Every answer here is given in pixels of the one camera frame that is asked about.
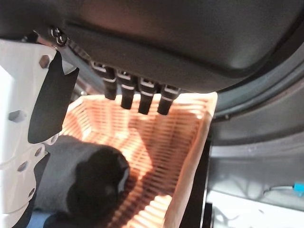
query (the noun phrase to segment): gray surface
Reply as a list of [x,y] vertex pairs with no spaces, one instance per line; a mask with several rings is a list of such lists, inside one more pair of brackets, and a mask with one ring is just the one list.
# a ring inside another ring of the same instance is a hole
[[263,194],[272,186],[304,183],[304,133],[243,146],[214,147],[208,188],[225,194],[304,210],[293,191]]
[[304,130],[304,83],[251,112],[212,125],[215,145],[238,145],[280,138]]

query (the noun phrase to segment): white robot part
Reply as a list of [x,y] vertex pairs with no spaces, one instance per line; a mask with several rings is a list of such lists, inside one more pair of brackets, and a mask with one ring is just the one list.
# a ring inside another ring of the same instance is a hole
[[[0,227],[11,228],[36,191],[34,167],[46,155],[30,144],[31,115],[56,50],[0,39]],[[54,144],[58,135],[46,141]]]

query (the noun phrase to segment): black tab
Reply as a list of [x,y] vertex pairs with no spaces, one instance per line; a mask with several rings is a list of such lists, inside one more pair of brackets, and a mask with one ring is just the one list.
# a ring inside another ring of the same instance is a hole
[[132,76],[122,70],[116,70],[116,77],[118,83],[122,87],[123,97],[121,107],[124,109],[131,109],[135,88],[137,86],[136,76]]
[[162,115],[167,115],[173,103],[173,100],[179,96],[180,91],[180,88],[164,85],[161,89],[161,100],[158,105],[157,112]]
[[98,64],[93,61],[91,61],[91,66],[95,71],[95,73],[97,73],[103,79],[105,86],[104,96],[110,100],[115,100],[117,83],[116,83],[114,69],[102,64]]
[[141,101],[138,112],[148,114],[153,96],[157,91],[157,84],[144,78],[139,78],[139,91],[141,92]]

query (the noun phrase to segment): orange grid panel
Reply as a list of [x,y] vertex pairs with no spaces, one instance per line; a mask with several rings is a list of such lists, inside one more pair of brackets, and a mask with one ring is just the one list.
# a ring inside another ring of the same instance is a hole
[[183,161],[200,133],[200,123],[215,105],[212,94],[181,94],[167,116],[157,113],[155,95],[148,115],[131,110],[103,95],[73,102],[62,134],[119,149],[130,164],[130,177],[121,202],[97,227],[159,228],[172,199]]

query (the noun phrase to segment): gray panel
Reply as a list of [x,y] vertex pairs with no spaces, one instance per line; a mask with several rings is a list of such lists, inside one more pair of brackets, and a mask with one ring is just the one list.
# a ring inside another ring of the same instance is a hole
[[297,85],[260,108],[234,116],[228,121],[214,122],[214,144],[256,143],[303,131],[303,81]]

